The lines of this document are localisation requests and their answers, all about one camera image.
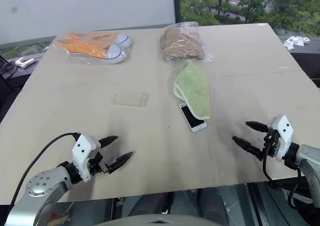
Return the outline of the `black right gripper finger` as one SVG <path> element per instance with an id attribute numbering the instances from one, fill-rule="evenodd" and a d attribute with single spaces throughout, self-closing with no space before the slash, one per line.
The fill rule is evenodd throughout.
<path id="1" fill-rule="evenodd" d="M 268 126 L 266 124 L 257 122 L 257 121 L 247 121 L 245 124 L 254 129 L 255 131 L 263 132 L 263 133 L 269 133 Z"/>
<path id="2" fill-rule="evenodd" d="M 264 157 L 263 152 L 261 150 L 259 150 L 258 148 L 252 146 L 252 144 L 249 143 L 248 141 L 246 141 L 242 138 L 238 138 L 236 136 L 233 136 L 232 140 L 236 143 L 236 145 L 238 145 L 244 151 L 254 155 L 257 159 L 263 159 L 263 157 Z"/>

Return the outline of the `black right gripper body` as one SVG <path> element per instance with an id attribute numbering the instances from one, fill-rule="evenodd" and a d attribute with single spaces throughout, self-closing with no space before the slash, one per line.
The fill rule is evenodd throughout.
<path id="1" fill-rule="evenodd" d="M 262 127 L 262 132 L 266 133 L 264 137 L 264 148 L 262 150 L 262 161 L 267 156 L 275 157 L 277 144 L 279 142 L 280 134 L 275 129 Z"/>

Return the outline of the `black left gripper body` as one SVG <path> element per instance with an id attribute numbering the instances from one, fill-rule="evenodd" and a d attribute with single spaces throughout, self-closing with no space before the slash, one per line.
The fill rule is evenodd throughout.
<path id="1" fill-rule="evenodd" d="M 102 162 L 103 156 L 98 151 L 94 158 L 88 161 L 88 169 L 91 176 L 97 173 L 109 173 L 109 169 L 106 164 Z"/>

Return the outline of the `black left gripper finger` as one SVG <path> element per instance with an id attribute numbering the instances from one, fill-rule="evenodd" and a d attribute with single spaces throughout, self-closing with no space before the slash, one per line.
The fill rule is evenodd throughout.
<path id="1" fill-rule="evenodd" d="M 118 170 L 119 168 L 121 168 L 122 166 L 125 165 L 125 163 L 132 157 L 133 155 L 133 151 L 128 152 L 122 156 L 120 156 L 119 158 L 117 158 L 115 160 L 114 163 L 112 163 L 111 165 L 106 165 L 107 167 L 107 173 L 108 174 L 112 174 L 113 172 L 115 172 L 116 170 Z"/>
<path id="2" fill-rule="evenodd" d="M 102 138 L 99 140 L 100 147 L 104 148 L 110 145 L 111 143 L 113 143 L 116 139 L 118 139 L 118 136 L 114 136 L 114 135 Z"/>

